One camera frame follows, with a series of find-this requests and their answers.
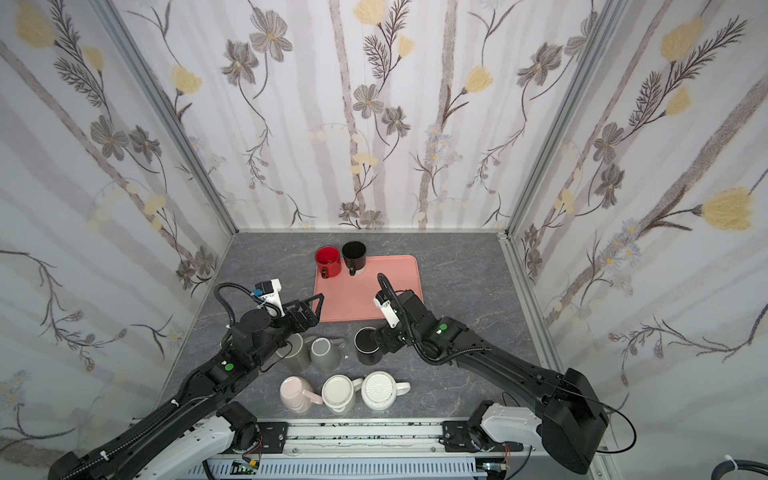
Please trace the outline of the black mug white rim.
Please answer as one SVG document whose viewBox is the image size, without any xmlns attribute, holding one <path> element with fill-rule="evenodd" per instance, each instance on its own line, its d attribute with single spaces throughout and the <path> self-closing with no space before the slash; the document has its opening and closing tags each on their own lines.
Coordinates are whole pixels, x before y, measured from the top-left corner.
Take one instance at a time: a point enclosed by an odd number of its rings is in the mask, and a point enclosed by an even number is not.
<svg viewBox="0 0 768 480">
<path fill-rule="evenodd" d="M 378 345 L 374 327 L 363 327 L 354 336 L 354 347 L 358 361 L 366 366 L 378 364 L 383 358 L 383 351 Z"/>
</svg>

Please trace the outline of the red mug black handle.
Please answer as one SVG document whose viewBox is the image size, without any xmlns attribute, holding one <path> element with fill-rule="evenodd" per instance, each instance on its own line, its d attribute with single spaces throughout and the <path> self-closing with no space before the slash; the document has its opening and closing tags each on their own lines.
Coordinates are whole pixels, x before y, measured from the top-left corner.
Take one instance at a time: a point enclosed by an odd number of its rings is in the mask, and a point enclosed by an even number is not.
<svg viewBox="0 0 768 480">
<path fill-rule="evenodd" d="M 321 279 L 338 276 L 342 270 L 341 253 L 334 246 L 323 246 L 315 253 L 315 263 Z"/>
</svg>

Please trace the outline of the black mug white base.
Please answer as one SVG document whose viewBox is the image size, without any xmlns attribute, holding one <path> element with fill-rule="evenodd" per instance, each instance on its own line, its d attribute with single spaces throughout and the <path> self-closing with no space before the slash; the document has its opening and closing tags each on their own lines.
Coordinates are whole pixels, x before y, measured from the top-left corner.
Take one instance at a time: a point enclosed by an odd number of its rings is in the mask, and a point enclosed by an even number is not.
<svg viewBox="0 0 768 480">
<path fill-rule="evenodd" d="M 367 248 L 360 241 L 350 241 L 343 245 L 341 254 L 350 276 L 362 273 L 367 263 Z"/>
</svg>

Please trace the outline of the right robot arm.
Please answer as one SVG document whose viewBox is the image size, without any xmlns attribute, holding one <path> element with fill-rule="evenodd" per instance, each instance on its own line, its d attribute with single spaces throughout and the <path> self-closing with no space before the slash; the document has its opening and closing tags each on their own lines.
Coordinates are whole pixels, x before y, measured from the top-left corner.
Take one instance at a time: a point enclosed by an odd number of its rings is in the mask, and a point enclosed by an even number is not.
<svg viewBox="0 0 768 480">
<path fill-rule="evenodd" d="M 622 413 L 600 401 L 581 372 L 569 368 L 559 373 L 527 362 L 454 318 L 436 318 L 413 291 L 396 291 L 385 274 L 379 273 L 377 281 L 381 290 L 374 304 L 387 322 L 373 334 L 377 346 L 385 353 L 412 347 L 429 365 L 454 363 L 512 395 L 540 420 L 533 434 L 561 466 L 585 474 L 597 454 L 625 453 L 635 446 L 638 435 L 633 430 L 629 446 L 599 448 L 609 415 Z"/>
</svg>

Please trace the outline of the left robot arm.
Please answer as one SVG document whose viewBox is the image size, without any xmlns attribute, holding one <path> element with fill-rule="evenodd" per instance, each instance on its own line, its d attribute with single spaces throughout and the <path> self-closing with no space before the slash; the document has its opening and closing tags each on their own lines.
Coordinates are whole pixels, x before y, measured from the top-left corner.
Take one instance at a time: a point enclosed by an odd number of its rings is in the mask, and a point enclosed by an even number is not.
<svg viewBox="0 0 768 480">
<path fill-rule="evenodd" d="M 293 334 L 320 321 L 324 295 L 279 304 L 264 282 L 249 289 L 233 282 L 212 293 L 228 324 L 213 357 L 184 378 L 171 399 L 105 444 L 79 457 L 69 452 L 49 468 L 50 479 L 132 479 L 201 419 L 232 401 L 260 374 Z"/>
</svg>

